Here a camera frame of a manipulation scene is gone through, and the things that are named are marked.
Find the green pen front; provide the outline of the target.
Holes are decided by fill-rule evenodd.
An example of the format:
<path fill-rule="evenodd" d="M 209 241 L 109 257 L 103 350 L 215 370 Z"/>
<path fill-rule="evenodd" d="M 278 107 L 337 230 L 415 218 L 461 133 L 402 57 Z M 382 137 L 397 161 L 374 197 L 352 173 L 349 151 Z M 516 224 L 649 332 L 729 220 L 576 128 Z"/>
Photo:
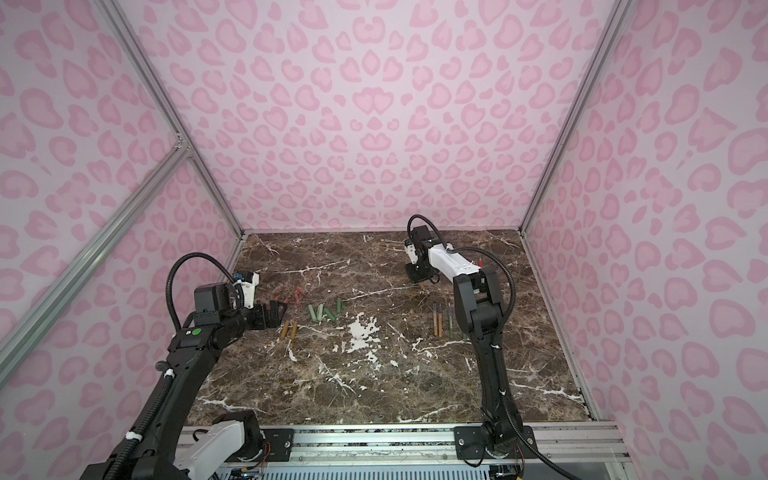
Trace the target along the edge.
<path fill-rule="evenodd" d="M 447 318 L 447 325 L 448 325 L 448 337 L 453 338 L 454 336 L 454 320 L 453 320 L 453 305 L 452 303 L 448 303 L 446 306 L 446 318 Z"/>

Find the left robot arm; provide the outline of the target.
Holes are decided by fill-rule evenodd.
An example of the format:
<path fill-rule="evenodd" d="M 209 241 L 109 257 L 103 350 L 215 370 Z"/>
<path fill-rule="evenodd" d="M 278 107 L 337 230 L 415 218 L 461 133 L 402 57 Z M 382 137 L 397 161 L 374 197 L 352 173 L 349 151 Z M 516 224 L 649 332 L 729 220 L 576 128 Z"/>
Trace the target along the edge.
<path fill-rule="evenodd" d="M 137 420 L 107 460 L 88 465 L 84 479 L 209 479 L 230 459 L 260 463 L 271 446 L 252 410 L 225 414 L 183 453 L 177 451 L 199 390 L 223 351 L 249 330 L 278 327 L 287 304 L 230 301 L 223 283 L 198 287 L 195 310 L 175 334 Z"/>

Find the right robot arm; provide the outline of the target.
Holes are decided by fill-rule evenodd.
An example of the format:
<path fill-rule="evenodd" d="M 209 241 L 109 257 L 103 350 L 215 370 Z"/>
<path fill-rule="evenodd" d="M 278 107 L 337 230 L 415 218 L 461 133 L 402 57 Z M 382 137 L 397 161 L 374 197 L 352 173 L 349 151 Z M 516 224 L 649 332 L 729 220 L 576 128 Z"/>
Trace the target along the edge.
<path fill-rule="evenodd" d="M 405 271 L 410 281 L 436 283 L 442 276 L 452 284 L 454 318 L 477 359 L 483 454 L 500 458 L 517 453 L 525 442 L 523 420 L 512 398 L 503 352 L 504 327 L 516 302 L 511 271 L 486 249 L 453 246 L 423 215 L 408 220 L 406 234 Z"/>

